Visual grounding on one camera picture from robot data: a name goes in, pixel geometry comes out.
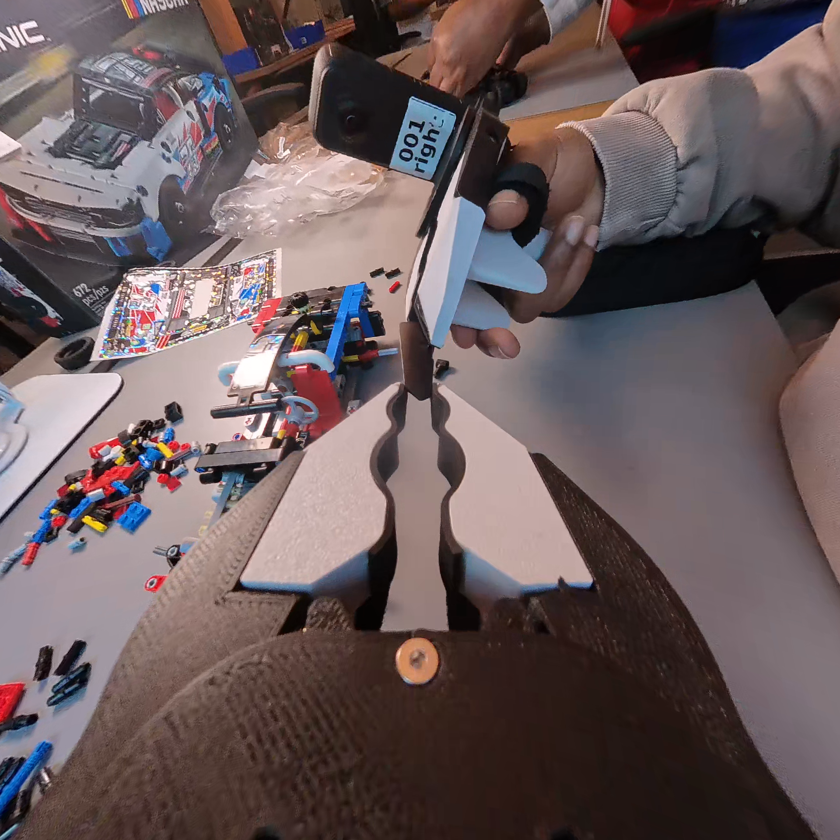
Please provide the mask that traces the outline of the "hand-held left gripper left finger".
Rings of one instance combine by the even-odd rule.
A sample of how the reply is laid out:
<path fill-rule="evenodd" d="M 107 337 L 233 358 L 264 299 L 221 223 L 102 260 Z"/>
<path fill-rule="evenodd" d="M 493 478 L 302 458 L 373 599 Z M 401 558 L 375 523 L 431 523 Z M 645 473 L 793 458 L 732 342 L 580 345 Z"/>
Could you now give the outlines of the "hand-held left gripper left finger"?
<path fill-rule="evenodd" d="M 386 487 L 398 464 L 406 391 L 393 384 L 301 452 L 239 583 L 291 594 L 373 594 L 390 560 Z"/>

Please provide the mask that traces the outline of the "black rubber tyre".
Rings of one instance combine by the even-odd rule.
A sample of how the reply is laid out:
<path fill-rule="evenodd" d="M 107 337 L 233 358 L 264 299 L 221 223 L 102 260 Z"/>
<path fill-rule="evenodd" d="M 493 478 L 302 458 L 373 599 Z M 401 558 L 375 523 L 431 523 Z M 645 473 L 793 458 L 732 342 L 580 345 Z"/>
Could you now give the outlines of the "black rubber tyre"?
<path fill-rule="evenodd" d="M 91 362 L 95 340 L 86 336 L 62 346 L 54 355 L 54 362 L 63 371 L 78 371 Z"/>

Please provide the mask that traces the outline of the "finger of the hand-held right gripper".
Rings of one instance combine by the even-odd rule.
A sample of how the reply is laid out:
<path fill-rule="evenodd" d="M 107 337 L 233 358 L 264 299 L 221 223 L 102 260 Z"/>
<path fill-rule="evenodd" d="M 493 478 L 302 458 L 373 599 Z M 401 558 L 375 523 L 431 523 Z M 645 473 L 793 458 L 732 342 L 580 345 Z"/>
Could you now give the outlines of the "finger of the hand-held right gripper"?
<path fill-rule="evenodd" d="M 485 211 L 448 193 L 415 258 L 406 292 L 406 318 L 421 325 L 425 340 L 442 348 L 455 320 L 469 267 L 485 223 Z"/>

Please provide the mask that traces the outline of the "pile of black blue pins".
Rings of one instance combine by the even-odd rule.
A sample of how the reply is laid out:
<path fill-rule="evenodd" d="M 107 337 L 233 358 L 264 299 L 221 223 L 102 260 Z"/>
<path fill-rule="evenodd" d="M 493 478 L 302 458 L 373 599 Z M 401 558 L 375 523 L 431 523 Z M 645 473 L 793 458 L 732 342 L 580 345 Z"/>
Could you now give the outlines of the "pile of black blue pins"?
<path fill-rule="evenodd" d="M 54 678 L 45 706 L 57 709 L 74 700 L 88 686 L 91 664 L 83 659 L 88 643 L 76 639 L 68 647 L 58 665 L 53 665 L 53 648 L 44 646 L 38 651 L 34 680 L 40 683 Z M 34 791 L 45 792 L 51 784 L 48 767 L 51 742 L 42 741 L 28 755 L 9 755 L 2 758 L 1 768 L 1 827 L 2 838 L 10 837 L 25 819 Z"/>

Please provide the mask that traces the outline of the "pile of mixed lego pieces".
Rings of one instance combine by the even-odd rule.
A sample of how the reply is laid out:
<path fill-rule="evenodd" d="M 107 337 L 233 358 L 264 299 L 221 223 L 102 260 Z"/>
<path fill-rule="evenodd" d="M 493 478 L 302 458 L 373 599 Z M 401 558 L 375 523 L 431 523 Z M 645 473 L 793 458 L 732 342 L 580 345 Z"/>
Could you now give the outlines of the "pile of mixed lego pieces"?
<path fill-rule="evenodd" d="M 45 546 L 68 537 L 67 549 L 80 553 L 89 536 L 113 529 L 134 534 L 151 516 L 143 501 L 154 483 L 167 492 L 180 489 L 190 461 L 202 453 L 198 443 L 180 441 L 184 421 L 179 402 L 164 406 L 163 416 L 131 423 L 115 436 L 89 447 L 90 465 L 65 475 L 53 498 L 38 514 L 38 526 L 1 563 L 5 576 L 14 567 L 32 566 Z"/>

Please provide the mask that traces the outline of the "holographic sticker sheet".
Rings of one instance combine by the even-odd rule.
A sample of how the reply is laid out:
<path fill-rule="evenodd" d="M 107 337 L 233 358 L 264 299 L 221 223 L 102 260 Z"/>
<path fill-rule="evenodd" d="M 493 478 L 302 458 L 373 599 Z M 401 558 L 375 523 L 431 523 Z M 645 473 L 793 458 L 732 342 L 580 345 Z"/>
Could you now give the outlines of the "holographic sticker sheet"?
<path fill-rule="evenodd" d="M 141 357 L 253 321 L 278 298 L 281 249 L 222 265 L 131 269 L 101 321 L 93 356 Z"/>

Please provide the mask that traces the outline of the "crumpled clear plastic bag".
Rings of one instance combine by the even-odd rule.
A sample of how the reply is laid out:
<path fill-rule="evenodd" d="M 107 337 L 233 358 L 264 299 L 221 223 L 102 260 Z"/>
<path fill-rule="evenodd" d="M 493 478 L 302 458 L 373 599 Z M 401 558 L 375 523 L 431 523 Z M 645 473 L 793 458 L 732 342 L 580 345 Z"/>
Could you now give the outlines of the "crumpled clear plastic bag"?
<path fill-rule="evenodd" d="M 378 189 L 386 169 L 325 150 L 309 121 L 280 122 L 259 139 L 239 183 L 216 198 L 217 235 L 278 235 L 295 224 L 350 209 Z"/>

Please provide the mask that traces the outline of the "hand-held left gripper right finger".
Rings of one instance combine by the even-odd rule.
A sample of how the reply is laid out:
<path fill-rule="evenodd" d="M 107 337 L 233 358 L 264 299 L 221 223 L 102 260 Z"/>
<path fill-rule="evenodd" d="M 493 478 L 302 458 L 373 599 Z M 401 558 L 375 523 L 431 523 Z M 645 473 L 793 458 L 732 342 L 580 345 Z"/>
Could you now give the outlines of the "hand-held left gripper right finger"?
<path fill-rule="evenodd" d="M 446 386 L 432 394 L 444 556 L 459 594 L 589 589 L 593 576 L 540 475 L 516 438 Z"/>

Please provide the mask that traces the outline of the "lego car model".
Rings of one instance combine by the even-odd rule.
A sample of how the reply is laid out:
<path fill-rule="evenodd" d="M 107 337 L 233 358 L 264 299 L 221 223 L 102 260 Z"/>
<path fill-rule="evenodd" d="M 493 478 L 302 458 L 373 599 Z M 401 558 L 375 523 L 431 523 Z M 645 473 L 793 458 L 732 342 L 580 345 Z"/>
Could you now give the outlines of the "lego car model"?
<path fill-rule="evenodd" d="M 219 367 L 227 401 L 210 411 L 242 429 L 206 444 L 194 467 L 201 483 L 216 488 L 203 530 L 361 407 L 361 373 L 397 353 L 365 281 L 273 297 L 251 327 L 245 354 Z"/>

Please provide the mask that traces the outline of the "person's right hand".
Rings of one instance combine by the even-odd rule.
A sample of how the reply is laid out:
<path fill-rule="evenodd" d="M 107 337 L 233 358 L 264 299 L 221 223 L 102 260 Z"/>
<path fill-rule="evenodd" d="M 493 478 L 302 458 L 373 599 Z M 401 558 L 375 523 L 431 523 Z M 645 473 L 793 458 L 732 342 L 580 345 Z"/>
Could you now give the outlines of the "person's right hand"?
<path fill-rule="evenodd" d="M 511 319 L 527 323 L 563 309 L 581 288 L 599 239 L 605 187 L 590 141 L 571 127 L 517 144 L 511 161 L 537 165 L 549 185 L 542 226 L 552 236 L 539 261 L 547 276 L 546 289 L 537 295 L 508 291 L 504 297 Z M 500 191 L 489 201 L 486 224 L 498 230 L 515 228 L 528 210 L 524 197 Z M 509 329 L 477 331 L 454 325 L 450 333 L 461 349 L 477 347 L 494 359 L 512 360 L 520 352 L 520 343 Z"/>

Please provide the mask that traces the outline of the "lego set box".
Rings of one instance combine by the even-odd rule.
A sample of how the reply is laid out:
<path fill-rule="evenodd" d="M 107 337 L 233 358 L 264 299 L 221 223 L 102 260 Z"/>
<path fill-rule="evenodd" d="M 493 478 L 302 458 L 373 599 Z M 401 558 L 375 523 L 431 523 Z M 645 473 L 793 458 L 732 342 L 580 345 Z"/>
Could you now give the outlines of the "lego set box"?
<path fill-rule="evenodd" d="M 1 94 L 2 315 L 44 335 L 202 250 L 256 149 L 199 2 L 2 1 Z"/>

